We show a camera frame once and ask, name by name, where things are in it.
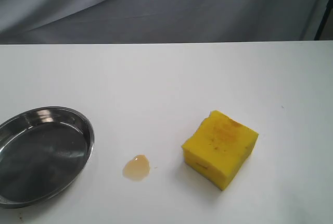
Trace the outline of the grey fabric backdrop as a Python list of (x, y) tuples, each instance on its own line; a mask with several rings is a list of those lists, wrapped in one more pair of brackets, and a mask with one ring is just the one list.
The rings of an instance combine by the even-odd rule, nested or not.
[(310, 40), (327, 1), (1, 0), (1, 43)]

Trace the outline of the brown liquid spill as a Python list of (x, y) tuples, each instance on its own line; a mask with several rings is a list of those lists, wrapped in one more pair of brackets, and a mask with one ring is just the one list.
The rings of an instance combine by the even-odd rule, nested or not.
[(142, 181), (150, 174), (150, 162), (143, 154), (136, 155), (128, 161), (122, 170), (122, 175), (132, 181)]

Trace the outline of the round stainless steel pan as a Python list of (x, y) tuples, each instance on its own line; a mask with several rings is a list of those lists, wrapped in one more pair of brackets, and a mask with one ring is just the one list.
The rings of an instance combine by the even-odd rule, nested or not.
[(1, 124), (1, 208), (24, 208), (64, 191), (94, 149), (94, 130), (80, 112), (47, 106)]

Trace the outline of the yellow sponge block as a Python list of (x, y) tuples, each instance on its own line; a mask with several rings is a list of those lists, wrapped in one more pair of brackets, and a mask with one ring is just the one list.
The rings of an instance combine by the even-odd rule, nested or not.
[(225, 190), (252, 153), (259, 134), (214, 110), (182, 145), (184, 161)]

